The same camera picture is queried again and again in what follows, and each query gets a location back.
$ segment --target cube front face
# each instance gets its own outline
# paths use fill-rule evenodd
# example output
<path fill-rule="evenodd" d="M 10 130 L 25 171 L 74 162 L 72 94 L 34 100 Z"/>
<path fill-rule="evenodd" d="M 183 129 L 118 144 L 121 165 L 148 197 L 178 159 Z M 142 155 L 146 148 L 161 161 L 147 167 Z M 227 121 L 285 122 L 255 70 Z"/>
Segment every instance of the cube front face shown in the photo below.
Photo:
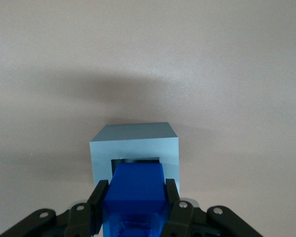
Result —
<path fill-rule="evenodd" d="M 112 159 L 159 157 L 164 177 L 175 179 L 180 190 L 179 138 L 169 123 L 110 125 L 108 129 L 105 126 L 90 142 L 90 152 L 95 185 L 103 179 L 111 181 Z"/>

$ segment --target cube top face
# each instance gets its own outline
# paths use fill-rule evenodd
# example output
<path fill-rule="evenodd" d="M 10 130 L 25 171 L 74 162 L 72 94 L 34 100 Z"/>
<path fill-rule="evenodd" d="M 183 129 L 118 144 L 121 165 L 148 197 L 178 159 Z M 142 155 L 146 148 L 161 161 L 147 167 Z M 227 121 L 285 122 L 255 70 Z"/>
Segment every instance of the cube top face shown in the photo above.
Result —
<path fill-rule="evenodd" d="M 159 214 L 166 202 L 163 168 L 160 163 L 118 165 L 104 198 L 111 213 Z"/>
<path fill-rule="evenodd" d="M 168 122 L 106 125 L 91 142 L 177 137 Z"/>
<path fill-rule="evenodd" d="M 107 125 L 90 142 L 94 184 L 112 179 L 113 159 L 159 158 L 180 191 L 179 138 L 167 122 Z"/>

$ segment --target black plastic part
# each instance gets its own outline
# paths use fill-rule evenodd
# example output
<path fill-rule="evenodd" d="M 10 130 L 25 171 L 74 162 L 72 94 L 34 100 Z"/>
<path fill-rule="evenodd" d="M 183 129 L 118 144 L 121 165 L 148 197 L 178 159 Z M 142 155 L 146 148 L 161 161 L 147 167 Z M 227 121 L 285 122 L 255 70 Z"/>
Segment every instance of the black plastic part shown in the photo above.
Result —
<path fill-rule="evenodd" d="M 173 205 L 180 200 L 176 181 L 174 179 L 166 179 L 166 192 L 171 212 Z"/>
<path fill-rule="evenodd" d="M 89 197 L 87 203 L 91 207 L 91 235 L 97 235 L 100 232 L 103 220 L 102 220 L 102 201 L 108 192 L 109 181 L 100 180 Z"/>
<path fill-rule="evenodd" d="M 64 213 L 56 216 L 56 225 L 43 231 L 40 237 L 63 237 L 68 225 L 69 212 L 70 210 L 66 210 Z"/>
<path fill-rule="evenodd" d="M 159 163 L 159 157 L 139 159 L 111 159 L 112 175 L 114 175 L 117 166 L 121 163 Z"/>
<path fill-rule="evenodd" d="M 215 208 L 220 208 L 222 214 L 216 214 Z M 262 237 L 236 213 L 225 206 L 213 206 L 207 210 L 208 217 L 226 229 L 233 237 Z"/>
<path fill-rule="evenodd" d="M 91 208 L 88 203 L 74 205 L 69 212 L 68 226 L 64 237 L 91 236 Z"/>
<path fill-rule="evenodd" d="M 195 207 L 193 211 L 193 224 L 190 236 L 192 237 L 215 237 L 222 236 L 222 231 L 218 226 L 209 225 L 206 212 Z"/>
<path fill-rule="evenodd" d="M 188 237 L 193 220 L 193 206 L 187 201 L 178 201 L 172 207 L 169 221 L 163 227 L 161 237 Z"/>
<path fill-rule="evenodd" d="M 56 213 L 51 209 L 40 209 L 12 226 L 0 237 L 31 237 L 56 224 Z"/>

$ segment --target dark opening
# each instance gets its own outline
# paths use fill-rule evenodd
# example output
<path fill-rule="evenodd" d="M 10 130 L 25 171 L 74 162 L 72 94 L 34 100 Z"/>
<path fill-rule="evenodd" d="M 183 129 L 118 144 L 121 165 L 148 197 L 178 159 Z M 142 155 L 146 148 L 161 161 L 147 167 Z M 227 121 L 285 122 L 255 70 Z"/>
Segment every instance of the dark opening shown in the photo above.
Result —
<path fill-rule="evenodd" d="M 203 236 L 199 232 L 194 232 L 193 237 L 203 237 Z"/>
<path fill-rule="evenodd" d="M 159 157 L 138 159 L 111 159 L 112 175 L 114 175 L 117 166 L 121 163 L 159 163 Z"/>

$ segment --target metal screw head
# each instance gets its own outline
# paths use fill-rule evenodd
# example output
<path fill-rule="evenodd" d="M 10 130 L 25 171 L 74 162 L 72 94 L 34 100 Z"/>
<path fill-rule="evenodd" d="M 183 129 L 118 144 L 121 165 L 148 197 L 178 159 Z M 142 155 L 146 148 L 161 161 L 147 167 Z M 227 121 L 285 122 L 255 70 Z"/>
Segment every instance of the metal screw head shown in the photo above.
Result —
<path fill-rule="evenodd" d="M 188 204 L 185 201 L 181 201 L 179 203 L 179 207 L 181 207 L 181 208 L 187 208 L 187 206 L 188 206 Z"/>
<path fill-rule="evenodd" d="M 44 218 L 46 216 L 48 216 L 48 212 L 43 212 L 39 215 L 40 218 Z"/>
<path fill-rule="evenodd" d="M 215 207 L 213 211 L 217 215 L 222 215 L 223 214 L 223 211 L 219 207 Z"/>
<path fill-rule="evenodd" d="M 82 211 L 84 209 L 83 205 L 77 206 L 77 211 Z"/>

